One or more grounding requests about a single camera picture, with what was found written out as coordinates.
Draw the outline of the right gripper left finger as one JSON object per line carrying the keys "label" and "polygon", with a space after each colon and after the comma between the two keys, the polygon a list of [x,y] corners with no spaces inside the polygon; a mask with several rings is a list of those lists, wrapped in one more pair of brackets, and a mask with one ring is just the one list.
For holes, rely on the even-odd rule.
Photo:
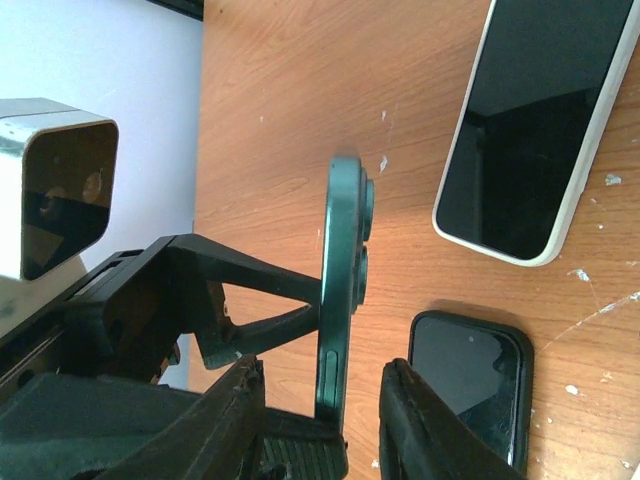
{"label": "right gripper left finger", "polygon": [[241,357],[169,427],[106,479],[257,479],[265,430],[262,362]]}

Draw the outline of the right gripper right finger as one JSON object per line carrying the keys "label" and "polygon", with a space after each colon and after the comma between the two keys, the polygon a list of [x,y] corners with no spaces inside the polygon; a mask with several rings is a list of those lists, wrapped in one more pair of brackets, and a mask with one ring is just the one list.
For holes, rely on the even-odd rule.
{"label": "right gripper right finger", "polygon": [[383,479],[522,479],[458,419],[407,360],[384,366],[379,398]]}

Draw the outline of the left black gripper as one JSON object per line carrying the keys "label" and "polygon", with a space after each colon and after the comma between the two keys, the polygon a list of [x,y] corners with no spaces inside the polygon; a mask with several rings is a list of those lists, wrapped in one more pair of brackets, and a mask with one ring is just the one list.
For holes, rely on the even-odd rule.
{"label": "left black gripper", "polygon": [[[106,479],[242,356],[318,327],[320,281],[196,234],[119,252],[1,342],[1,475]],[[265,403],[257,479],[341,479],[341,430]]]}

